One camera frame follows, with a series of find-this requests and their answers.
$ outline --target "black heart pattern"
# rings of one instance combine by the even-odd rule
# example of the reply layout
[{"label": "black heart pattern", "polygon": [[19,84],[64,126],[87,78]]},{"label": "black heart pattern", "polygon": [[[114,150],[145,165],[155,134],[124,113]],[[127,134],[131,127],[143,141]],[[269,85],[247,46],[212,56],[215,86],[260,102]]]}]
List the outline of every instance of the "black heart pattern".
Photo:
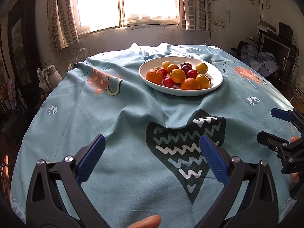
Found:
[{"label": "black heart pattern", "polygon": [[225,128],[224,117],[211,116],[204,110],[194,112],[182,128],[165,128],[155,122],[148,124],[146,143],[149,149],[178,178],[191,204],[209,171],[199,148],[200,137],[208,134],[217,146],[222,146]]}]

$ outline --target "human hand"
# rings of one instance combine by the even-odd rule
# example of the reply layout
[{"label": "human hand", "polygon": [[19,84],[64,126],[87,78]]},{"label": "human hand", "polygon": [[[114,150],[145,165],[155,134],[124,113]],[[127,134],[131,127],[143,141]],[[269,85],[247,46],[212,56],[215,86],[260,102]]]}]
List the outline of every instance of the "human hand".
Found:
[{"label": "human hand", "polygon": [[160,223],[161,217],[159,215],[154,215],[137,221],[134,224],[130,225],[128,228],[158,228]]},{"label": "human hand", "polygon": [[[298,140],[298,139],[300,139],[300,137],[293,136],[293,137],[291,137],[290,142],[294,142],[294,141],[296,141],[296,140]],[[290,174],[290,179],[291,179],[291,181],[294,182],[294,183],[298,183],[299,180],[300,180],[299,175],[298,175],[297,172],[296,172],[296,173],[291,173],[291,174]]]}]

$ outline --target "red cherry tomato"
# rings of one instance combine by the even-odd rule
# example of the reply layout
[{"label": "red cherry tomato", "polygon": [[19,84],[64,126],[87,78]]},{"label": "red cherry tomato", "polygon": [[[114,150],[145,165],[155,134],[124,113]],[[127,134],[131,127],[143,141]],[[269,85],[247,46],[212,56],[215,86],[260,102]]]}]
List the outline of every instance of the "red cherry tomato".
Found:
[{"label": "red cherry tomato", "polygon": [[164,86],[165,87],[173,87],[174,84],[175,84],[174,81],[170,77],[164,79]]},{"label": "red cherry tomato", "polygon": [[167,70],[166,70],[166,69],[164,69],[164,68],[160,68],[160,69],[159,69],[159,71],[161,71],[161,72],[163,73],[164,78],[166,78],[166,77],[167,77],[168,72],[167,72]]},{"label": "red cherry tomato", "polygon": [[188,71],[191,70],[191,69],[192,69],[191,66],[188,65],[188,64],[185,64],[185,65],[183,65],[183,66],[181,67],[181,70],[183,70],[183,71],[185,72],[185,74],[187,74]]},{"label": "red cherry tomato", "polygon": [[198,72],[194,69],[191,69],[187,72],[187,76],[189,78],[194,78],[195,79],[197,77],[197,75],[198,75]]}]

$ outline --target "wavy white lines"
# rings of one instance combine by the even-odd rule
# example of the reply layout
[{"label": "wavy white lines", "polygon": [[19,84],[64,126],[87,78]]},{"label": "wavy white lines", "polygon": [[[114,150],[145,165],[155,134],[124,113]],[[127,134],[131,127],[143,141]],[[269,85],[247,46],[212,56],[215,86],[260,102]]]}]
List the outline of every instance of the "wavy white lines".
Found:
[{"label": "wavy white lines", "polygon": [[188,189],[188,191],[189,191],[190,193],[193,192],[193,190],[194,190],[195,187],[196,187],[196,183],[193,184],[192,186],[191,186],[190,184],[187,185],[187,189]]},{"label": "wavy white lines", "polygon": [[173,150],[171,150],[169,147],[166,147],[165,149],[163,149],[162,147],[160,146],[155,146],[155,148],[157,150],[160,150],[163,154],[171,154],[171,155],[174,155],[176,154],[177,152],[179,152],[181,155],[183,155],[186,150],[189,150],[191,153],[194,151],[194,150],[197,150],[197,152],[201,152],[200,148],[195,144],[195,143],[192,143],[192,146],[189,147],[187,145],[183,145],[183,149],[180,149],[178,147],[174,147]]},{"label": "wavy white lines", "polygon": [[188,170],[188,174],[186,174],[182,169],[179,169],[179,173],[186,179],[189,179],[192,175],[195,177],[195,178],[199,178],[202,174],[202,170],[199,170],[198,173],[196,173],[195,171],[193,170]]},{"label": "wavy white lines", "polygon": [[159,140],[157,138],[153,138],[153,140],[158,144],[160,145],[162,142],[165,142],[166,144],[168,144],[171,140],[173,140],[174,142],[177,142],[179,140],[179,138],[182,138],[183,141],[186,141],[187,137],[189,137],[191,140],[193,140],[195,137],[201,137],[200,134],[195,130],[193,132],[193,134],[190,134],[189,132],[186,132],[185,135],[183,135],[182,133],[180,132],[177,132],[176,133],[176,137],[174,137],[172,134],[168,134],[168,138],[164,138],[164,137],[161,137]]},{"label": "wavy white lines", "polygon": [[182,164],[184,165],[192,165],[192,162],[196,162],[198,165],[200,165],[202,163],[202,161],[204,160],[204,162],[206,162],[205,158],[203,155],[201,155],[199,157],[199,159],[196,159],[194,157],[189,157],[189,161],[185,161],[185,160],[182,160],[182,159],[178,159],[177,160],[177,163],[173,160],[173,159],[168,159],[168,161],[173,164],[176,168],[180,168]]},{"label": "wavy white lines", "polygon": [[[204,134],[208,134],[210,137],[213,136],[214,130],[219,131],[219,128],[221,127],[221,122],[218,123],[218,125],[213,125],[211,128],[211,131],[208,128],[205,128]],[[191,140],[193,140],[195,137],[200,138],[201,135],[195,130],[193,134],[190,134],[189,132],[186,132],[185,135],[183,135],[180,132],[176,133],[176,137],[174,137],[172,134],[168,134],[168,138],[160,137],[158,140],[157,138],[153,138],[153,140],[160,145],[162,142],[165,142],[168,144],[171,140],[173,140],[175,143],[179,140],[179,138],[182,138],[183,141],[186,141],[187,137],[189,137]]]},{"label": "wavy white lines", "polygon": [[216,117],[206,117],[206,118],[199,118],[199,120],[194,119],[193,122],[195,122],[201,128],[203,126],[204,122],[210,123],[211,119],[214,119],[217,121]]},{"label": "wavy white lines", "polygon": [[157,126],[157,127],[154,129],[154,134],[156,134],[157,132],[159,132],[159,133],[162,134],[162,133],[164,132],[164,129]]},{"label": "wavy white lines", "polygon": [[211,131],[208,128],[205,128],[204,134],[208,134],[210,137],[212,137],[214,130],[219,131],[220,126],[221,126],[221,122],[219,122],[217,126],[213,125]]}]

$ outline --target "checkered curtain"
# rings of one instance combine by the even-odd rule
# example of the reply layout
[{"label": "checkered curtain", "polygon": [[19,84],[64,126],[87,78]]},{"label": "checkered curtain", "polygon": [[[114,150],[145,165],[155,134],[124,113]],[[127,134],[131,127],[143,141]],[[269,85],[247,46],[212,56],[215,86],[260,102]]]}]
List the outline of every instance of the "checkered curtain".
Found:
[{"label": "checkered curtain", "polygon": [[78,43],[71,0],[47,0],[47,11],[52,52]]},{"label": "checkered curtain", "polygon": [[213,30],[210,0],[179,0],[179,2],[181,28]]}]

